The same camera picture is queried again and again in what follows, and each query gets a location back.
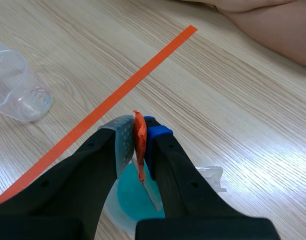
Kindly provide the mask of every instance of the plastic piece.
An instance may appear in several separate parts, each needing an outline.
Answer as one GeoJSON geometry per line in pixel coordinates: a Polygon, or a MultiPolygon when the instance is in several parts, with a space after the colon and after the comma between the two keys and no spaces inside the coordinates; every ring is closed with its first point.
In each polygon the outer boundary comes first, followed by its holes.
{"type": "Polygon", "coordinates": [[[150,174],[151,179],[155,180],[155,169],[154,169],[154,162],[152,161],[152,143],[154,138],[165,135],[171,134],[173,135],[173,131],[166,126],[153,126],[147,128],[147,140],[146,140],[146,152],[145,152],[145,162],[148,167],[148,171],[150,174]]]}
{"type": "MultiPolygon", "coordinates": [[[[149,172],[146,165],[144,165],[144,169],[147,173],[149,172]]],[[[151,184],[152,191],[159,195],[156,182],[149,177],[145,179],[145,182],[151,184]]],[[[138,221],[165,217],[163,209],[159,212],[155,210],[132,163],[125,168],[120,179],[113,185],[105,201],[103,211],[117,228],[133,236],[138,221]]]]}
{"type": "Polygon", "coordinates": [[[115,131],[115,163],[117,178],[120,177],[134,155],[133,124],[134,117],[132,115],[124,115],[98,128],[115,131]]]}
{"type": "Polygon", "coordinates": [[[207,181],[207,183],[214,189],[215,192],[226,192],[226,188],[221,187],[221,177],[223,168],[220,166],[197,166],[196,169],[207,181]]]}
{"type": "Polygon", "coordinates": [[[43,116],[51,104],[48,84],[20,52],[0,42],[0,113],[29,122],[43,116]]]}

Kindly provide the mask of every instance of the blue clamp pad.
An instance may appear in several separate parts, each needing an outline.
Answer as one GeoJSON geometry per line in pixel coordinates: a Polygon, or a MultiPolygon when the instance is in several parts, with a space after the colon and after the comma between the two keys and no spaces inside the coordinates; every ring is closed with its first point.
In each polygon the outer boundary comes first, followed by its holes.
{"type": "MultiPolygon", "coordinates": [[[[144,119],[152,119],[155,120],[152,116],[145,116],[144,119]]],[[[146,150],[144,155],[144,160],[146,162],[150,177],[155,181],[155,163],[152,160],[152,144],[153,140],[161,135],[171,134],[173,135],[173,131],[166,126],[152,126],[147,128],[147,137],[146,137],[146,150]]]]}

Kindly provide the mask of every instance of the clear plastic cup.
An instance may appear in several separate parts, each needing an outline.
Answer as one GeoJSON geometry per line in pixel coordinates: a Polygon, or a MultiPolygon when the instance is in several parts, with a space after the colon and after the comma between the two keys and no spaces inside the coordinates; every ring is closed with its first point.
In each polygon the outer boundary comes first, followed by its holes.
{"type": "Polygon", "coordinates": [[[43,116],[51,104],[48,84],[20,52],[0,42],[0,113],[29,122],[43,116]]]}

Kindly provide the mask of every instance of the orange paper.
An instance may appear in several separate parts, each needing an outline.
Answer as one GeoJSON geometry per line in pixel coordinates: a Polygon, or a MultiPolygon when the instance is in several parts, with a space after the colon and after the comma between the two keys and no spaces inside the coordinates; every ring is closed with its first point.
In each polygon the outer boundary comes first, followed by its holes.
{"type": "Polygon", "coordinates": [[[141,113],[138,111],[133,112],[135,113],[133,134],[138,165],[138,179],[142,182],[146,177],[144,170],[144,154],[147,146],[147,125],[141,113]]]}

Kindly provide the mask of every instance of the wood grain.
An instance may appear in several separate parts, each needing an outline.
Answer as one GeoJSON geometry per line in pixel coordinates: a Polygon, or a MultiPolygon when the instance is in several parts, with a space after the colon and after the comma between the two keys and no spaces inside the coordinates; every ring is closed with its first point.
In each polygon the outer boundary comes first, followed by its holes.
{"type": "MultiPolygon", "coordinates": [[[[0,0],[0,41],[53,90],[43,118],[0,115],[0,194],[188,25],[198,28],[99,125],[137,109],[171,129],[196,165],[224,168],[221,197],[306,240],[306,68],[225,17],[172,0],[0,0]]],[[[131,239],[102,215],[99,239],[131,239]]]]}

